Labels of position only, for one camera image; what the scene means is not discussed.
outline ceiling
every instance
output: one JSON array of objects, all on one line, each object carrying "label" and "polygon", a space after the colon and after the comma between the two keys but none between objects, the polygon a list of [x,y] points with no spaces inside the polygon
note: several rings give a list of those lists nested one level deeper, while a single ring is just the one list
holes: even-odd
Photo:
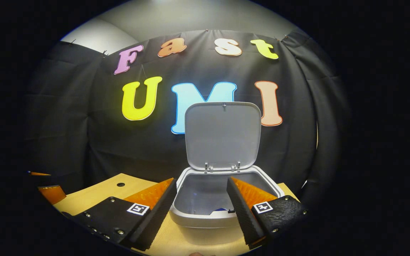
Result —
[{"label": "ceiling", "polygon": [[132,0],[78,27],[62,41],[106,54],[166,34],[210,29],[282,38],[296,26],[249,0]]}]

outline black fabric backdrop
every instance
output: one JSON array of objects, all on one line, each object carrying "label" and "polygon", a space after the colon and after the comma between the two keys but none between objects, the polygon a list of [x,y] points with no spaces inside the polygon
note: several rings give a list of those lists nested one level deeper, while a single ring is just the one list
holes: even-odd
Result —
[{"label": "black fabric backdrop", "polygon": [[[184,38],[187,48],[159,58],[161,45]],[[215,51],[215,39],[234,39],[243,51],[233,57]],[[273,45],[277,60],[261,55],[249,41]],[[130,70],[114,75],[119,52],[143,45]],[[319,202],[334,176],[350,110],[343,84],[324,51],[301,30],[279,41],[237,31],[189,31],[160,36],[104,55],[60,42],[40,63],[26,94],[25,134],[30,170],[51,174],[66,193],[119,173],[160,182],[189,166],[183,134],[170,131],[176,119],[178,83],[194,84],[206,100],[221,81],[237,85],[235,101],[262,110],[256,81],[272,81],[283,123],[262,126],[255,165],[275,182],[285,182],[301,201]],[[135,107],[145,104],[143,81],[161,76],[156,107],[144,120],[121,112],[122,87],[138,81]],[[319,144],[316,150],[316,123]],[[301,187],[305,180],[308,183]]]}]

